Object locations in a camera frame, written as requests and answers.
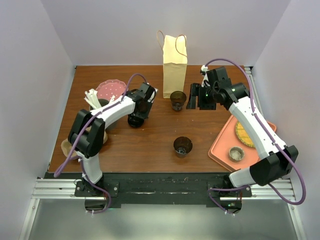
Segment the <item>black cup lid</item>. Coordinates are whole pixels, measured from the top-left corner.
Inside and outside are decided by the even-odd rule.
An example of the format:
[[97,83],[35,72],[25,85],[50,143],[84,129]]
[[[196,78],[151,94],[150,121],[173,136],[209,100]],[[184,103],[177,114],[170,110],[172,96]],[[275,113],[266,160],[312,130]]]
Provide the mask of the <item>black cup lid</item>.
[[140,128],[144,124],[145,120],[143,118],[129,114],[127,118],[127,122],[133,128]]

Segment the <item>black takeout coffee cup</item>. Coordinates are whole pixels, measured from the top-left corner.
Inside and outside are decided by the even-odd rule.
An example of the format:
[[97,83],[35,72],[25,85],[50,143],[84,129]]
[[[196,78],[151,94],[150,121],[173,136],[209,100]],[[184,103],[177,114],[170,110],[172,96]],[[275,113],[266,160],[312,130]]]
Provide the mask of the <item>black takeout coffee cup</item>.
[[173,148],[177,157],[184,158],[193,149],[193,142],[186,136],[180,136],[174,140]]

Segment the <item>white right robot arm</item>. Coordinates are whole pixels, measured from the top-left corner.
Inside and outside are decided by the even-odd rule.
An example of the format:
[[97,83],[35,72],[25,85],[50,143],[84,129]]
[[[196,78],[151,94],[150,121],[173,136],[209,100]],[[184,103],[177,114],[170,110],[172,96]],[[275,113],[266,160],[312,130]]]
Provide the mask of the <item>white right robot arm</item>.
[[250,91],[242,83],[232,84],[225,67],[209,70],[201,67],[202,83],[190,86],[187,109],[215,110],[217,104],[229,111],[243,126],[253,141],[259,161],[229,174],[223,192],[235,196],[242,186],[265,186],[290,173],[291,162],[298,157],[297,148],[288,146],[271,129],[251,99]]

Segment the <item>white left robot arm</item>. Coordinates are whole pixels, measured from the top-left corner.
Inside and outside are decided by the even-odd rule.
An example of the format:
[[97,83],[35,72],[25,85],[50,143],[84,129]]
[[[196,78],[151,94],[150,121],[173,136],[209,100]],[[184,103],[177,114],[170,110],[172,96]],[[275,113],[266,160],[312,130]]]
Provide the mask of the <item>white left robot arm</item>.
[[87,181],[86,191],[99,196],[104,190],[100,181],[103,173],[100,168],[99,152],[103,147],[106,129],[122,117],[128,116],[131,127],[141,127],[149,117],[158,90],[148,83],[142,83],[139,89],[129,90],[114,102],[98,109],[80,110],[73,122],[68,141],[82,159]]

